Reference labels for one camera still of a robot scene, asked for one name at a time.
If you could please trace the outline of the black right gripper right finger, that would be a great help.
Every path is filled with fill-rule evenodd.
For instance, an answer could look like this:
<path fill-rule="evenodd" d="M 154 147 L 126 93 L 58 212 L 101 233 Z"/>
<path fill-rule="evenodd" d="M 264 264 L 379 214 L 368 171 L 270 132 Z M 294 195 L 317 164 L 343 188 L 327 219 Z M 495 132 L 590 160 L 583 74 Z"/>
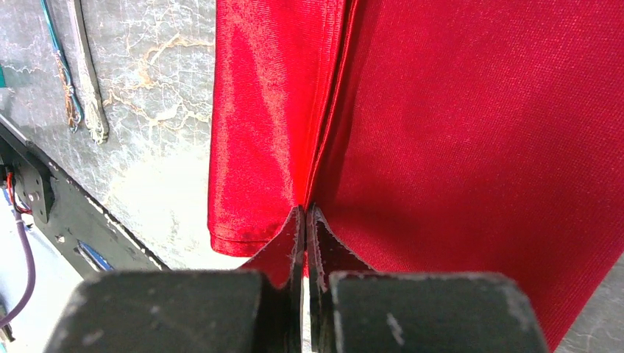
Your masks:
<path fill-rule="evenodd" d="M 370 267 L 306 219 L 314 352 L 546 352 L 528 297 L 490 272 L 392 273 Z"/>

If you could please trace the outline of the red cloth napkin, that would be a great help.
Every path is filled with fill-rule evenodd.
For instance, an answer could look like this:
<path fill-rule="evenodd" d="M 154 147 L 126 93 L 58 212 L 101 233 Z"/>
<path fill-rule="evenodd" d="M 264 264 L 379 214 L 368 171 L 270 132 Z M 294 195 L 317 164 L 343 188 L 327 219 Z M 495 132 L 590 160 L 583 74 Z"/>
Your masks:
<path fill-rule="evenodd" d="M 555 349 L 623 253 L 621 1 L 218 1 L 212 249 L 316 204 L 382 271 L 493 271 Z"/>

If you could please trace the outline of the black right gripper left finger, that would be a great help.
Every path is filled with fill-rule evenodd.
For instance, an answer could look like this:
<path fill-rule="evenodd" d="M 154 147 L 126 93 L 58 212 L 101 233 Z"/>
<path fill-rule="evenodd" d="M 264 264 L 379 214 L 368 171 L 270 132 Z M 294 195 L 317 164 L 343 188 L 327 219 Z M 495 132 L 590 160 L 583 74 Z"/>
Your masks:
<path fill-rule="evenodd" d="M 233 270 L 112 271 L 71 294 L 47 352 L 300 352 L 305 211 Z"/>

